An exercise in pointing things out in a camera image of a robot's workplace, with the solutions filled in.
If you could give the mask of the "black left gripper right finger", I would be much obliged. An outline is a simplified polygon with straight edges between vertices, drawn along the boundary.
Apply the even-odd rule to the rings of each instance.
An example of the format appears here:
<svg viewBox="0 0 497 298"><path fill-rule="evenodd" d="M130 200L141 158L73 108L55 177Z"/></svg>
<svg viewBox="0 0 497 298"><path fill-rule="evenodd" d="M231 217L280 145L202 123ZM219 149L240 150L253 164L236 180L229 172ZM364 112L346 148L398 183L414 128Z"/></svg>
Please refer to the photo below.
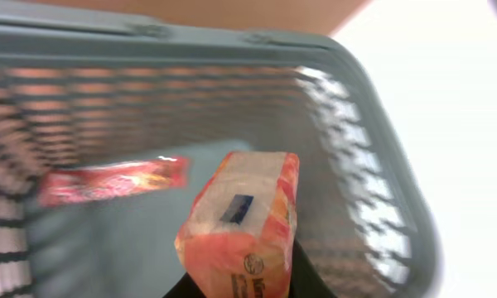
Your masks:
<svg viewBox="0 0 497 298"><path fill-rule="evenodd" d="M295 239L292 249L292 275L289 298L336 298L310 263Z"/></svg>

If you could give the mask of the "red brown snack bar wrapper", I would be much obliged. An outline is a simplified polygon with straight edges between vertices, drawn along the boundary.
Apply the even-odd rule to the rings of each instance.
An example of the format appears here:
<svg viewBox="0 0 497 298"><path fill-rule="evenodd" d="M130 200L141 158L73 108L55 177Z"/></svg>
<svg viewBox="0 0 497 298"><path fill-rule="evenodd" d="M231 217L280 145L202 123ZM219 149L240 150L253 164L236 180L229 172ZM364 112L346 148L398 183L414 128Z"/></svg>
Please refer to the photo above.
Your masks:
<svg viewBox="0 0 497 298"><path fill-rule="evenodd" d="M78 204L179 188L187 183L189 161L182 156L124 161L47 172L38 201L43 206Z"/></svg>

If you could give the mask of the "orange tissue pack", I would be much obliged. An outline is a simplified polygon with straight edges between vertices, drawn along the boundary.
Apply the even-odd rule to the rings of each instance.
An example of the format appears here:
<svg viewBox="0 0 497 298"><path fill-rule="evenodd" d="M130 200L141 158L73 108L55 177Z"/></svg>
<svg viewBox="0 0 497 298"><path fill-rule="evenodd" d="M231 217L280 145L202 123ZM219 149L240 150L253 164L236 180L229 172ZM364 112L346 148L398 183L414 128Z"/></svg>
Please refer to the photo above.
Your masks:
<svg viewBox="0 0 497 298"><path fill-rule="evenodd" d="M204 296L288 296L299 165L294 153L233 151L195 197L175 247Z"/></svg>

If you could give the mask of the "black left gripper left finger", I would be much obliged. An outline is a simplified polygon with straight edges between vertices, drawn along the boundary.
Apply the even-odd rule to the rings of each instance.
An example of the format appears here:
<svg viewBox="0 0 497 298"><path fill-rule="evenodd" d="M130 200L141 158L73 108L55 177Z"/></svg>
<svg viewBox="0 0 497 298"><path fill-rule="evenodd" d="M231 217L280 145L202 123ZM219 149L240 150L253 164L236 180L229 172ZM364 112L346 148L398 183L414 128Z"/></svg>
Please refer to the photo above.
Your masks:
<svg viewBox="0 0 497 298"><path fill-rule="evenodd" d="M205 295L186 273L162 298L205 298Z"/></svg>

